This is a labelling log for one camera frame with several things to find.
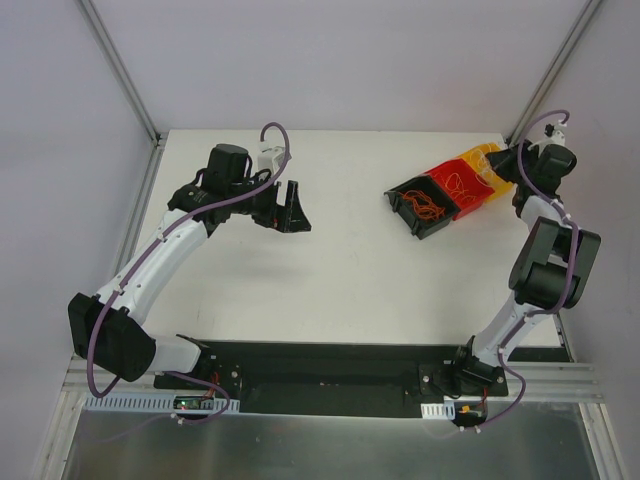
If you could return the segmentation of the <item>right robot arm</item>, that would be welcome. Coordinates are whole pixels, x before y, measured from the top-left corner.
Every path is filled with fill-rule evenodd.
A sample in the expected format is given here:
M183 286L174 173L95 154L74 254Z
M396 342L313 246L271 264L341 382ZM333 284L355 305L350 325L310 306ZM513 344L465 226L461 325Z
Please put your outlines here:
M456 396L496 385L520 342L542 320L578 303L601 246L601 236L580 228L557 193L577 165L570 149L524 140L490 153L488 161L501 179L517 185L512 205L529 235L509 276L508 300L456 353L450 369Z

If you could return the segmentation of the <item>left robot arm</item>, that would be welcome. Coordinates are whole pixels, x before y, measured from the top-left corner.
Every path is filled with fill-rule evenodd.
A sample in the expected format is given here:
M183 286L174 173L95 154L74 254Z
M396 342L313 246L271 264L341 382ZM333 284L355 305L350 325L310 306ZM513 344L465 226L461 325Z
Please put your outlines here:
M262 145L256 160L246 149L218 144L196 178L176 190L159 225L125 267L95 294L76 294L68 305L75 353L133 382L147 372L176 371L188 388L211 377L205 346L184 335L157 336L143 324L159 293L181 264L233 215L281 233L308 232L298 184L289 181L277 202L277 180L290 155Z

